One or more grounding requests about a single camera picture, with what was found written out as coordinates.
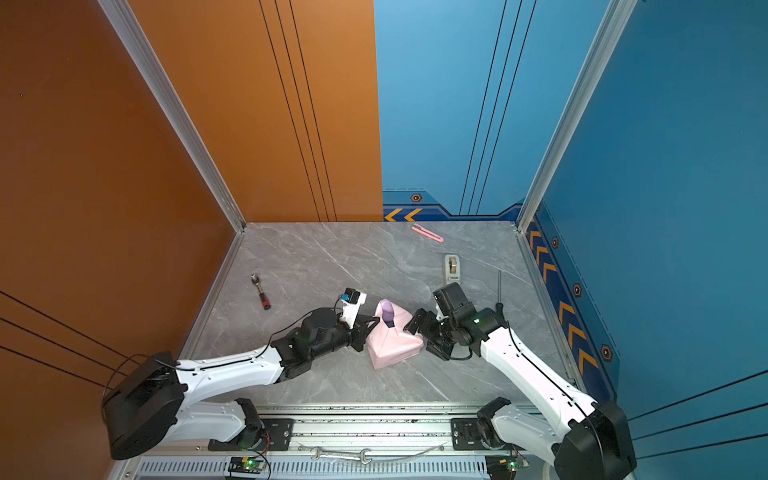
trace wrench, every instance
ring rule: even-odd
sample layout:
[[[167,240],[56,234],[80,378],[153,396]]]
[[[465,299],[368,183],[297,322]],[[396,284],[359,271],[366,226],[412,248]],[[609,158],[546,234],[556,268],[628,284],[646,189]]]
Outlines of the wrench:
[[[331,452],[328,450],[323,450],[319,447],[315,447],[314,449],[311,450],[311,452],[312,452],[312,460],[317,460],[321,457],[324,457],[324,458],[343,458],[345,460],[357,460],[363,465],[368,465],[371,462],[371,459],[366,457],[366,453],[370,452],[370,450],[368,449],[360,450],[360,453],[349,453],[349,452]]]

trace gray marble tabletop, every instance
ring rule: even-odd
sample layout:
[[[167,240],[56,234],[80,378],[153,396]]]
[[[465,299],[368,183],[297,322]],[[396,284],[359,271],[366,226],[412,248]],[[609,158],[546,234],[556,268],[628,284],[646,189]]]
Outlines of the gray marble tabletop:
[[[434,309],[447,253],[461,261],[462,289],[480,310],[493,308],[502,271],[505,317],[542,360],[565,368],[544,318],[509,222],[423,222],[445,238],[437,243],[412,223],[250,223],[192,358],[230,355],[264,345],[269,335],[318,306],[332,306],[345,287],[368,293],[360,312],[372,315],[381,299],[410,312]],[[256,273],[272,308],[263,310],[250,282]],[[464,356],[457,346],[454,356]],[[314,361],[312,369],[272,386],[233,392],[256,405],[354,402],[489,402],[525,396],[495,367],[477,357],[445,362],[420,354],[374,370],[367,351],[350,348]]]

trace yellow chevron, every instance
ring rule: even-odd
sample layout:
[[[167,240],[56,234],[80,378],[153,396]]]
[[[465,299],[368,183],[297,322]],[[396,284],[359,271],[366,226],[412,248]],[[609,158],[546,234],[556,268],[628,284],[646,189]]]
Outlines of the yellow chevron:
[[[536,265],[541,265],[539,260],[541,260],[542,253],[549,253],[549,250],[547,250],[545,247],[536,247]]]
[[[563,324],[563,310],[566,310],[566,311],[571,312],[574,315],[576,315],[576,312],[574,312],[574,309],[573,309],[572,306],[570,306],[567,303],[561,301],[560,302],[560,324],[561,325]]]
[[[540,237],[541,232],[531,232],[531,250],[533,250],[533,237]]]
[[[553,272],[558,271],[558,269],[554,268],[554,265],[551,263],[544,262],[544,283],[547,283],[547,270],[552,270]]]
[[[395,220],[395,219],[394,219],[394,218],[392,218],[392,217],[394,217],[395,215],[399,214],[401,211],[402,211],[402,208],[396,208],[396,209],[392,210],[392,213],[390,213],[389,215],[387,215],[387,216],[386,216],[386,217],[384,217],[384,218],[386,218],[386,219],[387,219],[387,220],[389,220],[390,222],[396,222],[397,220]]]
[[[568,325],[568,345],[570,345],[571,348],[574,346],[574,333],[585,340],[587,339],[587,336],[584,335],[584,332],[582,332],[581,329],[576,328],[573,323]]]
[[[584,375],[584,361],[587,360],[589,363],[594,365],[596,369],[599,369],[598,362],[592,358],[592,356],[589,353],[586,353],[584,350],[579,349],[578,350],[578,371],[580,374]]]
[[[409,222],[415,222],[416,220],[413,220],[413,216],[416,215],[418,212],[420,212],[422,210],[424,210],[424,209],[417,208],[416,210],[414,210],[410,214],[406,215],[406,220],[409,221]]]

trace pink fabric pouch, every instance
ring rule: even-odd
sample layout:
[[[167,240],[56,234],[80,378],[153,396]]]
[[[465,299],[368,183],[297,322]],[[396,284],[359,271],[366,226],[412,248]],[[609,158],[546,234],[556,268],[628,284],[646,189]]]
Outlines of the pink fabric pouch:
[[[376,306],[374,316],[382,320],[366,339],[374,369],[390,366],[419,353],[424,345],[422,336],[402,331],[413,315],[389,300],[382,300]]]

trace orange wall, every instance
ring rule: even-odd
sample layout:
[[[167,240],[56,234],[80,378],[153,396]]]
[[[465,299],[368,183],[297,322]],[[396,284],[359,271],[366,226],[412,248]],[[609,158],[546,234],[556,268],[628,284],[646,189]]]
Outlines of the orange wall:
[[[247,221],[382,219],[373,0],[130,4]]]
[[[98,3],[0,2],[0,78],[0,290],[121,353],[178,353],[233,231]],[[95,382],[122,360],[5,296],[0,317],[108,367],[5,321],[0,346]],[[0,364],[0,478],[102,478],[103,389]]]

